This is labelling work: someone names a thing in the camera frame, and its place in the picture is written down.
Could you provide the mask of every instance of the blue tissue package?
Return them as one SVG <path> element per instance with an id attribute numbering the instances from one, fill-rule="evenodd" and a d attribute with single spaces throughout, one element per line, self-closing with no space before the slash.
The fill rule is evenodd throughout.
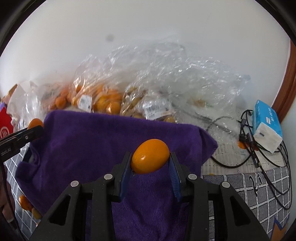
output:
<path id="1" fill-rule="evenodd" d="M 271 153 L 275 152 L 283 140 L 276 112 L 261 100 L 257 100 L 253 110 L 253 135 Z"/>

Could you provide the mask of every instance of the purple towel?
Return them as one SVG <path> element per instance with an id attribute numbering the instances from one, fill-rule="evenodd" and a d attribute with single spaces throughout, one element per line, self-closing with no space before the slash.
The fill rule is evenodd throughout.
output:
<path id="1" fill-rule="evenodd" d="M 217 148 L 216 141 L 196 126 L 122 116 L 53 111 L 44 131 L 31 143 L 34 161 L 20 163 L 16 171 L 22 191 L 42 214 L 71 181 L 95 181 L 121 163 L 126 151 L 134 152 L 148 139 L 164 141 L 198 176 Z M 131 177 L 126 197 L 112 204 L 112 210 L 117 240 L 184 238 L 187 204 L 174 197 L 167 165 Z"/>

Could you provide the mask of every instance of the person's hand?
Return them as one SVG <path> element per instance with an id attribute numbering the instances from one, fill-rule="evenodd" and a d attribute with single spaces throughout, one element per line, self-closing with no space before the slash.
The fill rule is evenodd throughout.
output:
<path id="1" fill-rule="evenodd" d="M 7 176 L 7 168 L 4 166 L 6 176 Z M 2 211 L 3 216 L 6 218 L 8 222 L 11 222 L 13 220 L 13 214 L 11 212 L 8 200 L 5 195 L 4 191 L 4 185 L 7 186 L 7 190 L 9 193 L 9 198 L 13 207 L 13 210 L 15 210 L 15 201 L 13 199 L 12 193 L 11 193 L 11 186 L 8 183 L 8 181 L 3 180 L 3 178 L 0 176 L 0 211 Z"/>

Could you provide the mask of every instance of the wooden frame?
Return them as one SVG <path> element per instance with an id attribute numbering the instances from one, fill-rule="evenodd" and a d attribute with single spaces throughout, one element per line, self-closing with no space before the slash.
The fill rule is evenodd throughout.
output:
<path id="1" fill-rule="evenodd" d="M 287 115 L 296 96 L 296 47 L 291 41 L 290 58 L 288 61 L 286 74 L 272 105 L 276 111 L 279 121 L 282 122 Z"/>

